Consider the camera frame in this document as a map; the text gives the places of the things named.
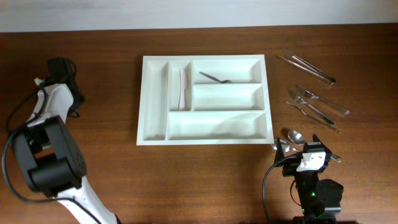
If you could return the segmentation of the long steel tongs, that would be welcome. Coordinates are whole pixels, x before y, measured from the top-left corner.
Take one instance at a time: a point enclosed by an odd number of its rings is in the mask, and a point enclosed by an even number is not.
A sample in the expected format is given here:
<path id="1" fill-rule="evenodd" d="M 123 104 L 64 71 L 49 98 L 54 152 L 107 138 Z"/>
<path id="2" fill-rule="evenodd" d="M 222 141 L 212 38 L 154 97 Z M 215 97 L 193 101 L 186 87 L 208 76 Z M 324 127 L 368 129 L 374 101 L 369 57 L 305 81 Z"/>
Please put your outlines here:
<path id="1" fill-rule="evenodd" d="M 281 48 L 281 50 L 285 54 L 287 54 L 289 56 L 289 58 L 283 57 L 281 55 L 276 55 L 275 57 L 277 59 L 280 59 L 283 62 L 286 62 L 294 67 L 297 67 L 297 68 L 303 70 L 304 72 L 307 72 L 307 73 L 313 75 L 314 77 L 319 78 L 321 81 L 327 83 L 330 86 L 333 86 L 334 84 L 336 84 L 336 79 L 334 77 L 332 77 L 329 74 L 327 74 L 326 72 L 320 70 L 318 67 L 312 65 L 311 63 L 307 62 L 306 60 L 302 59 L 298 55 L 295 55 L 293 52 L 291 52 L 285 48 Z"/>

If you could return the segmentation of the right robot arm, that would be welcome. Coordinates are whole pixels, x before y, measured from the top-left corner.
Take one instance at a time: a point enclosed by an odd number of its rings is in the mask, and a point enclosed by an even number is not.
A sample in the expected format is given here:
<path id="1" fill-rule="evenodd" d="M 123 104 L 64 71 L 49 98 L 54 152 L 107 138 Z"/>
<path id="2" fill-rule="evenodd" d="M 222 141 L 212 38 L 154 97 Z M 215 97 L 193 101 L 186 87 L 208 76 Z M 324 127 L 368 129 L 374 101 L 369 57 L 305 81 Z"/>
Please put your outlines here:
<path id="1" fill-rule="evenodd" d="M 334 180 L 318 178 L 329 165 L 332 152 L 316 135 L 313 135 L 312 142 L 303 145 L 302 151 L 289 157 L 284 155 L 280 139 L 274 143 L 274 164 L 282 167 L 284 177 L 294 177 L 300 200 L 303 215 L 293 217 L 292 223 L 336 223 L 336 215 L 341 212 L 344 187 Z"/>

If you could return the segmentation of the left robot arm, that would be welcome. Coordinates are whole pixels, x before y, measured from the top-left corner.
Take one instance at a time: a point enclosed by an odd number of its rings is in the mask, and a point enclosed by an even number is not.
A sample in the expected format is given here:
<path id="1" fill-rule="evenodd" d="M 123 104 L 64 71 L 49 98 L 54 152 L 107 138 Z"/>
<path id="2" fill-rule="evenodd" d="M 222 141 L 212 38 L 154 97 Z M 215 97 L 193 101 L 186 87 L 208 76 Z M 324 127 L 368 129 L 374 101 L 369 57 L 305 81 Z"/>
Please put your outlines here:
<path id="1" fill-rule="evenodd" d="M 66 126 L 67 118 L 79 118 L 78 109 L 85 102 L 76 82 L 76 65 L 69 58 L 56 57 L 47 60 L 47 68 L 46 78 L 35 79 L 37 103 L 32 115 L 8 130 L 1 157 L 6 184 L 25 203 L 60 203 L 80 223 L 118 224 L 118 216 L 91 188 L 83 153 Z M 9 150 L 28 187 L 44 194 L 43 199 L 24 197 L 12 186 L 6 165 Z"/>

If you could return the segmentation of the pink plastic knife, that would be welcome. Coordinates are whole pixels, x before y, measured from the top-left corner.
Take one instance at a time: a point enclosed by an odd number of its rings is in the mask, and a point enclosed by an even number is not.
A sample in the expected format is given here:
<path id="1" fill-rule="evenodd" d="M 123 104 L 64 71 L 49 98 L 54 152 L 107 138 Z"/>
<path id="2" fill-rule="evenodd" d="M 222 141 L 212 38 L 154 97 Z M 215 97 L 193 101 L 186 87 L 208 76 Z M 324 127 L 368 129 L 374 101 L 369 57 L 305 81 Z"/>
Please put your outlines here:
<path id="1" fill-rule="evenodd" d="M 179 72 L 180 72 L 180 95 L 179 95 L 178 110 L 184 111 L 186 108 L 185 89 L 187 87 L 187 76 L 184 69 L 180 69 Z"/>

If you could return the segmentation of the small steel teaspoon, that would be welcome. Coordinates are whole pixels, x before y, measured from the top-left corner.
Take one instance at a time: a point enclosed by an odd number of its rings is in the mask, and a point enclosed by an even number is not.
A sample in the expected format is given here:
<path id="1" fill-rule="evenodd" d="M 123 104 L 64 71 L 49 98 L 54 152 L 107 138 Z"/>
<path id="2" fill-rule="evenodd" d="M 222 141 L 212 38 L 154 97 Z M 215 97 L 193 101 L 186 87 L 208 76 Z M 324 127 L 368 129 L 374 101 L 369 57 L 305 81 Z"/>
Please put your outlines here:
<path id="1" fill-rule="evenodd" d="M 211 79 L 213 81 L 216 81 L 218 83 L 233 83 L 231 80 L 219 80 L 218 78 L 216 78 L 214 76 L 211 76 L 211 75 L 209 75 L 207 73 L 199 72 L 199 74 L 201 74 L 201 75 L 203 75 L 203 76 L 205 76 L 205 77 L 207 77 L 207 78 L 209 78 L 209 79 Z"/>

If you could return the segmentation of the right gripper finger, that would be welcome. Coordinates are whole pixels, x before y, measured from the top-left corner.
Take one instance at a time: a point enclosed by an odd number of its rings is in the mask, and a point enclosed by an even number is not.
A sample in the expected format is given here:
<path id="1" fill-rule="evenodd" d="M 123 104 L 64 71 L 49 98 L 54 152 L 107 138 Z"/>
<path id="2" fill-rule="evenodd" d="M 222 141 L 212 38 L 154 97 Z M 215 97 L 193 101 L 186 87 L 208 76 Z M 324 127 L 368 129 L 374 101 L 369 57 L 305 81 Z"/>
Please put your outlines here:
<path id="1" fill-rule="evenodd" d="M 312 147 L 314 149 L 322 149 L 325 153 L 327 157 L 331 157 L 332 156 L 332 151 L 327 148 L 319 139 L 319 137 L 316 134 L 313 134 L 312 136 L 313 142 L 312 142 Z"/>
<path id="2" fill-rule="evenodd" d="M 279 162 L 285 158 L 284 156 L 284 150 L 282 147 L 282 143 L 280 141 L 280 138 L 277 138 L 274 141 L 274 149 L 275 149 L 275 158 L 274 158 L 274 164 L 279 166 Z"/>

